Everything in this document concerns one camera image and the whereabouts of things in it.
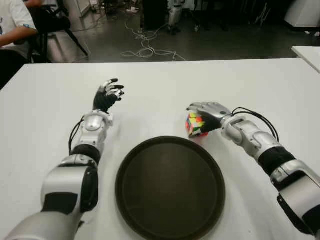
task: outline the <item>wire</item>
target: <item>wire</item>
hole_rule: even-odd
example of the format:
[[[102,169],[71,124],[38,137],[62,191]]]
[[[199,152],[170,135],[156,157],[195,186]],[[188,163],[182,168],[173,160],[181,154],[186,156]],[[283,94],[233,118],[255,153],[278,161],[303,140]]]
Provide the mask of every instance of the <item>wire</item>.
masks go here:
[[[81,123],[84,121],[84,117],[83,116],[81,118],[81,120],[74,126],[74,128],[72,129],[71,133],[70,133],[70,137],[69,137],[69,142],[68,142],[68,146],[69,146],[69,155],[71,155],[71,145],[72,145],[72,141],[74,140],[79,128],[80,128],[80,125]]]
[[[92,29],[95,29],[97,28],[98,26],[102,26],[104,25],[105,23],[114,23],[118,20],[118,17],[117,16],[111,16],[111,19],[106,19],[106,22],[102,22],[102,23],[99,23],[99,21],[102,20],[103,17],[106,17],[106,15],[102,15],[100,16],[96,21],[95,21],[95,24],[93,24],[92,26],[88,27],[88,28],[84,28],[84,29],[79,29],[79,30],[74,30],[72,31],[73,33],[78,33],[78,32],[84,32],[84,31],[88,31],[88,30],[92,30]]]
[[[261,121],[263,121],[270,129],[272,135],[274,136],[274,138],[279,142],[279,134],[276,130],[276,128],[273,126],[273,124],[264,116],[262,116],[261,114],[255,112],[255,111],[252,111],[250,109],[247,109],[247,108],[244,108],[244,107],[237,107],[236,109],[234,109],[232,111],[232,116],[234,115],[237,115],[237,114],[250,114],[252,116],[255,116],[256,118],[260,119]]]
[[[124,27],[127,30],[130,30],[133,35],[135,35],[136,40],[141,40],[141,46],[142,49],[140,49],[137,52],[133,51],[124,51],[121,54],[123,57],[138,57],[138,58],[143,58],[143,59],[149,59],[153,55],[157,56],[167,56],[167,55],[173,55],[172,61],[174,62],[176,57],[179,57],[183,61],[187,61],[185,58],[177,54],[176,51],[169,51],[169,50],[162,50],[162,49],[155,49],[152,46],[150,46],[150,41],[156,39],[158,37],[158,32],[166,27],[168,24],[164,24],[163,26],[159,27],[156,31],[146,31],[143,33],[136,33],[134,29],[128,27],[128,20],[124,23]]]

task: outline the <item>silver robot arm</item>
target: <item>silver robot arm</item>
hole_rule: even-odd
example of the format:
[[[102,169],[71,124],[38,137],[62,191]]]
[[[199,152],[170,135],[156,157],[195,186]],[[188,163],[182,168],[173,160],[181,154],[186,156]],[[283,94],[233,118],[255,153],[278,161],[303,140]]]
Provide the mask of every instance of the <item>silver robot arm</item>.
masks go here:
[[[73,240],[85,212],[98,203],[98,165],[112,121],[108,109],[121,100],[123,86],[112,79],[100,86],[93,110],[78,123],[75,147],[46,177],[42,211],[24,219],[5,240]]]
[[[222,135],[253,157],[279,191],[277,201],[302,233],[320,239],[320,177],[295,159],[272,135],[217,102],[196,102],[187,110],[204,117],[202,132],[221,129]]]

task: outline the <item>colorful cube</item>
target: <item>colorful cube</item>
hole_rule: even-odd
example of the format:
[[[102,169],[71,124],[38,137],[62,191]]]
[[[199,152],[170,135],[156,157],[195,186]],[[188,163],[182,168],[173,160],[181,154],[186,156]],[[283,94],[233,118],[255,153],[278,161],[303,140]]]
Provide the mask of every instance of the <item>colorful cube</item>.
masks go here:
[[[203,121],[201,115],[195,112],[190,112],[185,122],[185,128],[187,130],[189,138],[207,136],[207,132],[201,131],[201,127],[204,124],[205,122]]]

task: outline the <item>black tray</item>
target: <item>black tray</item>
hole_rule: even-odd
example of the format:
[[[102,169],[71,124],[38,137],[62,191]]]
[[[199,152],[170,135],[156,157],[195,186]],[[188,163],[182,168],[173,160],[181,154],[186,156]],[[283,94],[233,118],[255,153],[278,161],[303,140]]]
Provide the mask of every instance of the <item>black tray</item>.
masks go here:
[[[152,240],[201,238],[217,223],[226,196],[212,156],[173,136],[135,147],[120,166],[115,194],[127,224]]]

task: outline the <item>person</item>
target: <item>person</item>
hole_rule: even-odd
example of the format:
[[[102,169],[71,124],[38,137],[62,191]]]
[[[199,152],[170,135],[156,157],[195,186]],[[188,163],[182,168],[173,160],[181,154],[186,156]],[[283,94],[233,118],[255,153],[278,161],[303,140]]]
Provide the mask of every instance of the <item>person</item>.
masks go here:
[[[21,0],[0,0],[0,90],[27,63],[29,45],[24,40],[36,34]]]
[[[39,8],[42,5],[56,5],[58,6],[57,0],[23,0],[24,5],[29,8]]]

